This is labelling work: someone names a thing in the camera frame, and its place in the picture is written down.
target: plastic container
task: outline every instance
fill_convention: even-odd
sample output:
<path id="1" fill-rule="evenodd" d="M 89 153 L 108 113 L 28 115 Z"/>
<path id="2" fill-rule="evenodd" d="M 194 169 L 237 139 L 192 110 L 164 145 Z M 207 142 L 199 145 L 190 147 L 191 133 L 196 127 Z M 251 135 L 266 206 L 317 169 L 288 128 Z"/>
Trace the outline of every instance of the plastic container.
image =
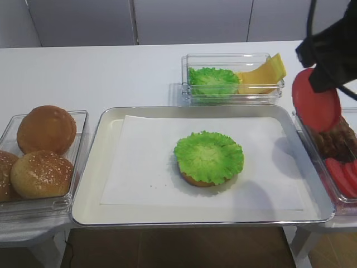
<path id="1" fill-rule="evenodd" d="M 294 113 L 293 116 L 295 117 L 295 124 L 298 133 L 300 134 L 300 138 L 321 178 L 327 193 L 336 207 L 336 215 L 357 216 L 357 198 L 347 198 L 341 193 L 325 165 L 324 157 L 319 153 L 311 132 L 302 123 L 297 114 Z M 357 109 L 343 109 L 342 116 L 354 131 L 357 130 Z"/>
<path id="2" fill-rule="evenodd" d="M 88 154 L 89 132 L 87 111 L 69 112 L 76 122 L 77 134 L 68 151 L 63 155 L 74 166 L 73 177 L 69 191 L 61 197 L 21 199 L 8 202 L 0 202 L 0 221 L 14 220 L 22 217 L 49 216 L 69 213 L 79 178 L 83 172 L 85 160 Z M 0 150 L 23 156 L 23 152 L 17 145 L 16 134 L 25 115 L 11 118 L 4 134 L 0 138 Z"/>
<path id="3" fill-rule="evenodd" d="M 277 84 L 238 84 L 238 85 L 191 85 L 189 69 L 206 68 L 227 69 L 233 72 L 252 71 L 261 66 L 270 58 L 268 53 L 260 54 L 188 54 L 182 58 L 182 95 L 190 105 L 232 105 L 232 104 L 275 104 L 281 97 L 284 81 Z M 202 95 L 195 94 L 200 88 L 209 90 L 224 90 L 237 94 Z M 269 93 L 238 94 L 239 90 L 246 92 Z"/>

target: bottom bun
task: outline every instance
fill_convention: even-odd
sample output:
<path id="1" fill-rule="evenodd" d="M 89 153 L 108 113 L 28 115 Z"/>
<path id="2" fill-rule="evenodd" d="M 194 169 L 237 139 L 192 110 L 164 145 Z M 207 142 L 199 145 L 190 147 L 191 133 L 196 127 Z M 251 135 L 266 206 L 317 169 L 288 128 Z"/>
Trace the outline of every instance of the bottom bun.
<path id="1" fill-rule="evenodd" d="M 191 176 L 188 176 L 186 173 L 181 173 L 182 177 L 191 185 L 196 187 L 211 187 L 214 186 L 214 183 L 205 183 L 204 181 L 197 181 Z"/>

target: green lettuce leaf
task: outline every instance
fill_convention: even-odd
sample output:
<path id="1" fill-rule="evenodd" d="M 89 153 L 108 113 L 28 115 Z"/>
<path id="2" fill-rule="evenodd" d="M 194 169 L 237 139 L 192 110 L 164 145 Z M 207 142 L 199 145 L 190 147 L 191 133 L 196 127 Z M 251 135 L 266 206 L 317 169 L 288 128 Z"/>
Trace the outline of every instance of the green lettuce leaf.
<path id="1" fill-rule="evenodd" d="M 242 147 L 217 132 L 192 133 L 177 142 L 174 153 L 182 173 L 206 183 L 222 184 L 244 165 Z"/>
<path id="2" fill-rule="evenodd" d="M 233 71 L 215 68 L 189 68 L 189 81 L 192 95 L 200 102 L 208 103 L 223 101 L 237 94 L 237 85 L 240 83 Z"/>

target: yellow cheese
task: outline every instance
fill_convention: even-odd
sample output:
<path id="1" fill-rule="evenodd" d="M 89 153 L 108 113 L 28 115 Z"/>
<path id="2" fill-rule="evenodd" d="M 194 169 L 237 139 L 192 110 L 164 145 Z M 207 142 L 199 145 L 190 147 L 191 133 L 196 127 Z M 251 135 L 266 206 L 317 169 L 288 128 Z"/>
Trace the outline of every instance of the yellow cheese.
<path id="1" fill-rule="evenodd" d="M 252 87 L 244 85 L 276 85 L 281 79 L 286 76 L 284 63 L 281 60 L 280 54 L 268 59 L 259 68 L 253 71 L 238 72 L 242 85 L 239 86 L 239 94 L 260 94 L 269 93 L 274 88 L 265 87 Z"/>

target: red tomato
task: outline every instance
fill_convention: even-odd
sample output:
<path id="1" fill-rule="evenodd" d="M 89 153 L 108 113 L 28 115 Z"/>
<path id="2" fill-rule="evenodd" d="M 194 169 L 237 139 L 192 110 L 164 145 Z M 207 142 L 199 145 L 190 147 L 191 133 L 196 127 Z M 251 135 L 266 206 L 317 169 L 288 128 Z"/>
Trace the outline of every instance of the red tomato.
<path id="1" fill-rule="evenodd" d="M 357 160 L 353 161 L 353 172 L 357 175 Z"/>
<path id="2" fill-rule="evenodd" d="M 352 163 L 347 163 L 343 167 L 343 171 L 347 181 L 351 184 L 352 188 L 357 190 L 357 174 L 355 174 Z"/>
<path id="3" fill-rule="evenodd" d="M 331 130 L 341 118 L 341 104 L 336 89 L 315 93 L 309 77 L 313 68 L 296 75 L 292 101 L 302 122 L 317 132 Z"/>
<path id="4" fill-rule="evenodd" d="M 352 188 L 344 175 L 342 164 L 333 158 L 326 159 L 325 164 L 341 193 L 347 198 L 357 197 L 357 191 Z"/>

